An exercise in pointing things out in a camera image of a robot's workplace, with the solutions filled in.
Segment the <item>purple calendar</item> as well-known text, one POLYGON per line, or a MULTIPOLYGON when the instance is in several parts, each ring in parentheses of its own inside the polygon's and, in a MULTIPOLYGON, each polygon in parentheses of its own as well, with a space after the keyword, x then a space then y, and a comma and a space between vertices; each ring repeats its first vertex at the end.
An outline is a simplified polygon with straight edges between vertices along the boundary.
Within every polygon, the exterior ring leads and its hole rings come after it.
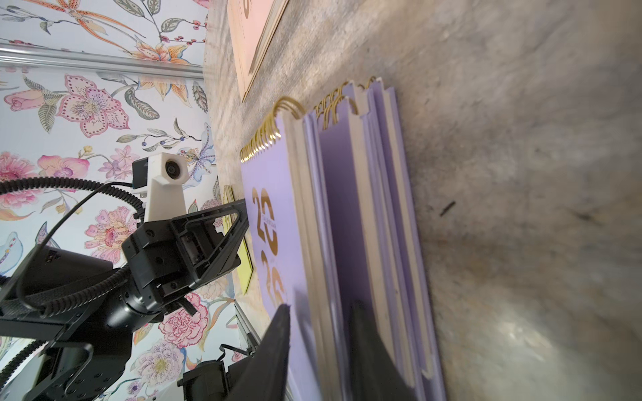
POLYGON ((290 316, 288 381, 299 400, 349 400, 349 357, 317 125, 276 101, 239 155, 262 300, 290 316))
POLYGON ((386 350, 419 399, 401 252, 373 93, 342 86, 317 125, 349 357, 349 313, 365 305, 386 350))
POLYGON ((380 120, 382 150, 391 188, 391 204, 408 299, 405 311, 411 323, 416 367, 421 372, 420 383, 417 386, 420 391, 418 398, 445 400, 446 389, 436 342, 426 270, 419 244, 396 93, 392 87, 385 87, 383 79, 376 77, 370 78, 368 89, 374 95, 374 104, 380 120))

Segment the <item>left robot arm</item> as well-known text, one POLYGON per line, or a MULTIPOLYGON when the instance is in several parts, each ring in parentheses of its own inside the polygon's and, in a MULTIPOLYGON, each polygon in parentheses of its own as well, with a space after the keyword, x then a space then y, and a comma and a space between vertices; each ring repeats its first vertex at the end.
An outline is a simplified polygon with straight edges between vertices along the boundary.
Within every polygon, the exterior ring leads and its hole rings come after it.
POLYGON ((125 371, 137 330, 202 315, 189 295, 237 267, 248 226, 243 200, 147 217, 121 268, 38 244, 1 290, 1 333, 43 349, 24 398, 97 399, 125 371))

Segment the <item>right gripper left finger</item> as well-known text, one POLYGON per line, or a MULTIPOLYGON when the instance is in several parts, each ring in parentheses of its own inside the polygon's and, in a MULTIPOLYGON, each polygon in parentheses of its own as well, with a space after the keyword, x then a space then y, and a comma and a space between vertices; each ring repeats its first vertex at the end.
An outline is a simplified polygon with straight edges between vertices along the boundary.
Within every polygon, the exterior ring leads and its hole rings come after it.
POLYGON ((290 307, 282 304, 228 400, 284 400, 289 367, 290 307))

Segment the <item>peach pink calendar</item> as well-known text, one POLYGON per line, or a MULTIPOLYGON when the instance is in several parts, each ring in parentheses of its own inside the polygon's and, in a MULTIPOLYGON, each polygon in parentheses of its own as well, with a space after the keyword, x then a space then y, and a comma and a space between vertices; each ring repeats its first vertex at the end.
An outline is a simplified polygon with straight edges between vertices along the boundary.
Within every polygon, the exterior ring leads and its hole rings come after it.
POLYGON ((237 73, 237 85, 244 102, 289 0, 230 0, 227 18, 237 73))

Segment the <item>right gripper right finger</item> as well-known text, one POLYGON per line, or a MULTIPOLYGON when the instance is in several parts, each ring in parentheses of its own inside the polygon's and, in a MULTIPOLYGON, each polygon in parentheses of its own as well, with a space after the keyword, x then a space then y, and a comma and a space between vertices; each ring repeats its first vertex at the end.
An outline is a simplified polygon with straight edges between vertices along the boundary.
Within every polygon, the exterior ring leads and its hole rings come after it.
POLYGON ((354 400, 416 400, 361 301, 350 305, 349 378, 354 400))

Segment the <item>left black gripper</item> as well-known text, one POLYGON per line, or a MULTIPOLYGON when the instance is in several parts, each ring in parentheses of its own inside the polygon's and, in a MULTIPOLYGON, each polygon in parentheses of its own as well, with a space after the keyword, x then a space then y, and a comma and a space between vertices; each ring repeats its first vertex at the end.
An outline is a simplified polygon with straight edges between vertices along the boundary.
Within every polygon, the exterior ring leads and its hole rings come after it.
POLYGON ((220 205, 170 220, 147 222, 123 243, 130 281, 126 305, 138 313, 195 313, 187 295, 239 266, 238 250, 249 228, 246 202, 220 205), (215 220, 236 217, 226 234, 215 220))

